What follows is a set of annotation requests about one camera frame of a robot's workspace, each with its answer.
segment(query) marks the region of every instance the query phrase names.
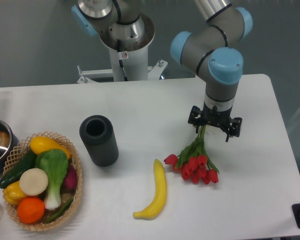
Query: black cylinder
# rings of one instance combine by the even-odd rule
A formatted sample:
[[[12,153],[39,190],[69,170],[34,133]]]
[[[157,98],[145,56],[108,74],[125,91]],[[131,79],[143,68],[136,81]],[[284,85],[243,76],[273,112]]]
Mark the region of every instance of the black cylinder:
[[[107,167],[118,159],[114,128],[108,118],[101,115],[88,117],[81,123],[79,133],[95,165]]]

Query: red tulip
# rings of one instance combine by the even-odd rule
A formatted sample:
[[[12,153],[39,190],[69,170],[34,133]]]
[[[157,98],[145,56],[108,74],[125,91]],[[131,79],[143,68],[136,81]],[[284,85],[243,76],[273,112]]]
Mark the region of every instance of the red tulip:
[[[189,169],[188,163],[185,163],[181,168],[181,176],[183,180],[188,180],[191,176],[191,170]]]
[[[199,163],[196,157],[192,156],[189,159],[189,169],[193,172],[199,167]]]
[[[198,172],[200,178],[205,178],[207,176],[207,169],[206,169],[205,166],[204,167],[199,167],[197,169],[197,172]]]
[[[197,184],[200,180],[200,176],[199,176],[199,173],[198,171],[194,171],[191,175],[191,180],[194,184]]]
[[[198,164],[200,167],[203,167],[207,164],[207,161],[208,161],[208,158],[206,155],[199,155],[197,157],[197,160],[198,160]]]
[[[207,177],[203,177],[202,180],[206,185],[208,185],[210,183],[210,179]]]
[[[170,154],[164,160],[164,163],[168,164],[168,165],[176,165],[177,162],[178,162],[178,157],[176,155],[174,155],[174,154]]]
[[[218,173],[214,169],[207,170],[206,177],[213,183],[219,182]]]

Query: wicker basket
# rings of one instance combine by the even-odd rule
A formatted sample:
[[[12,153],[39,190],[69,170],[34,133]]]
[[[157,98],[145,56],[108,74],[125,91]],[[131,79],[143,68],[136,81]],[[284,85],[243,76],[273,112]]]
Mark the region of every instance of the wicker basket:
[[[30,148],[30,141],[32,138],[36,136],[45,136],[49,137],[51,139],[54,139],[59,144],[66,147],[71,153],[72,157],[69,160],[69,163],[72,164],[74,169],[76,170],[78,181],[76,189],[74,190],[67,190],[63,187],[60,189],[61,193],[61,204],[64,204],[70,197],[73,197],[73,201],[71,203],[71,206],[68,208],[67,211],[63,213],[60,217],[58,217],[55,221],[50,223],[44,223],[46,219],[51,216],[53,213],[55,213],[57,210],[45,210],[45,213],[43,217],[33,224],[24,224],[21,223],[17,217],[17,206],[11,205],[7,202],[5,202],[6,210],[8,214],[10,215],[10,218],[18,224],[19,227],[30,230],[30,231],[44,231],[49,230],[52,228],[55,228],[62,223],[64,223],[66,220],[68,220],[71,215],[76,211],[82,194],[82,170],[80,165],[80,160],[78,157],[77,150],[75,149],[74,145],[65,137],[58,133],[53,132],[44,132],[44,133],[38,133],[33,134],[31,137],[27,137],[25,140],[22,140],[18,143],[17,146],[13,148],[13,150],[10,152],[10,155],[7,157],[7,160],[5,162],[5,167],[3,169],[3,174],[6,174],[26,153],[26,151]]]

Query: bok choy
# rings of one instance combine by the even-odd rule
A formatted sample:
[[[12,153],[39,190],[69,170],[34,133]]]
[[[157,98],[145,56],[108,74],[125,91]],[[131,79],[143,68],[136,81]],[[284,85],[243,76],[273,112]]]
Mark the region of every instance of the bok choy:
[[[60,188],[67,174],[68,158],[63,150],[51,149],[39,154],[35,167],[45,171],[48,176],[48,186],[44,197],[44,205],[48,210],[54,210],[61,205]]]

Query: yellow banana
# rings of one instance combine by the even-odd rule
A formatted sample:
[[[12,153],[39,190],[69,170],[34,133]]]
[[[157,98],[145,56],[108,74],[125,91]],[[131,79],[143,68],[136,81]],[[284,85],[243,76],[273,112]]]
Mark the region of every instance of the yellow banana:
[[[153,163],[155,195],[152,202],[142,211],[133,213],[135,219],[153,219],[159,215],[167,200],[167,181],[162,163],[156,159]]]

